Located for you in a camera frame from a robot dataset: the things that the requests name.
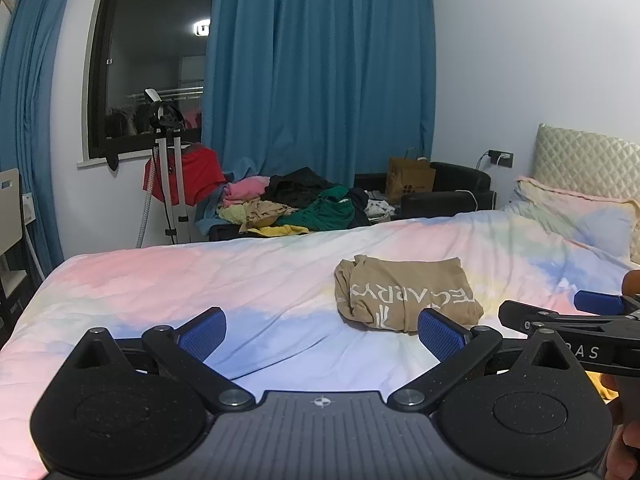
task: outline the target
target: window sill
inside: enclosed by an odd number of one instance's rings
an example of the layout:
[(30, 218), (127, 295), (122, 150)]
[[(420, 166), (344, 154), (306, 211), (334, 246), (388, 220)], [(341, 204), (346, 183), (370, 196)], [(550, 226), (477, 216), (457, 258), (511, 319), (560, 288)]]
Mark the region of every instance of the window sill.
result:
[[(140, 150), (139, 152), (130, 152), (130, 153), (121, 153), (118, 155), (118, 160), (134, 160), (136, 158), (149, 158), (151, 156), (151, 150)], [(76, 168), (78, 170), (82, 170), (82, 168), (92, 168), (94, 166), (106, 166), (107, 159), (104, 157), (101, 158), (90, 158), (89, 160), (81, 160), (80, 162), (76, 162)]]

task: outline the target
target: yellow clothing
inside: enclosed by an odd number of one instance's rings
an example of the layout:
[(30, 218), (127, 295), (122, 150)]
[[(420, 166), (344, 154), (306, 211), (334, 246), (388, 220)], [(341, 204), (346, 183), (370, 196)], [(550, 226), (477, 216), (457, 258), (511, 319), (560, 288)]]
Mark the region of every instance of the yellow clothing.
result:
[(604, 400), (613, 400), (618, 396), (618, 392), (614, 392), (613, 390), (609, 390), (608, 388), (602, 386), (602, 384), (600, 383), (600, 376), (602, 374), (599, 374), (597, 372), (587, 372), (587, 375), (591, 379), (593, 386), (596, 387), (596, 390)]
[(230, 224), (240, 225), (246, 222), (246, 209), (244, 204), (233, 204), (229, 207), (218, 208), (218, 215)]
[(311, 231), (306, 227), (300, 227), (297, 225), (279, 225), (277, 227), (260, 227), (259, 229), (247, 229), (250, 233), (256, 233), (262, 236), (274, 237), (274, 236), (289, 236), (289, 235), (306, 235)]

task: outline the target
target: window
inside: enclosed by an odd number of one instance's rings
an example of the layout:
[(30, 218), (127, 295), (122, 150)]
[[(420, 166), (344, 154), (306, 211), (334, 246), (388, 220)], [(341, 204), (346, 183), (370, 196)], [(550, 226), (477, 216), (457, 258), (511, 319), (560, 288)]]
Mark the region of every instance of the window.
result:
[(211, 0), (102, 0), (89, 73), (89, 157), (152, 147), (154, 88), (182, 112), (186, 140), (200, 140)]

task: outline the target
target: green clothing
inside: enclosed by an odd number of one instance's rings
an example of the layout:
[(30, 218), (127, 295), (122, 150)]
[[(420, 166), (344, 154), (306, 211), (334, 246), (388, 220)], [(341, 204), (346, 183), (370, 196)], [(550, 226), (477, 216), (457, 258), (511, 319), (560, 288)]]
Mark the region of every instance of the green clothing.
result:
[(344, 186), (325, 189), (309, 207), (281, 216), (274, 225), (297, 225), (310, 231), (346, 229), (355, 214), (348, 192)]

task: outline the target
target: power outlet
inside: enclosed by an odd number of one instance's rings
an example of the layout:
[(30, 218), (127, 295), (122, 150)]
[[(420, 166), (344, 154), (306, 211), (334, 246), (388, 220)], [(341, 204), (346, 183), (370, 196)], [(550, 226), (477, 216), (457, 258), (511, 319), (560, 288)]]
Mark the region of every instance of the power outlet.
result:
[(36, 209), (33, 206), (33, 195), (31, 193), (25, 193), (22, 196), (22, 211), (25, 225), (36, 219)]
[(513, 167), (513, 153), (502, 152), (501, 150), (489, 150), (488, 155), (492, 164), (504, 166), (505, 168)]

